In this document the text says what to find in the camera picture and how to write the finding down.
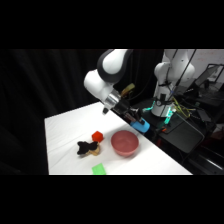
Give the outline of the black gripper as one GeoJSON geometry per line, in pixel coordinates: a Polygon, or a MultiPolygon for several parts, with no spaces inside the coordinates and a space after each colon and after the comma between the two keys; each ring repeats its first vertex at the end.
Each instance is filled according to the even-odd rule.
{"type": "MultiPolygon", "coordinates": [[[[130,103],[126,99],[121,99],[112,110],[121,116],[132,117],[133,113],[131,111],[130,103]]],[[[145,124],[145,121],[138,114],[134,115],[134,122],[139,122],[140,124],[145,124]]]]}

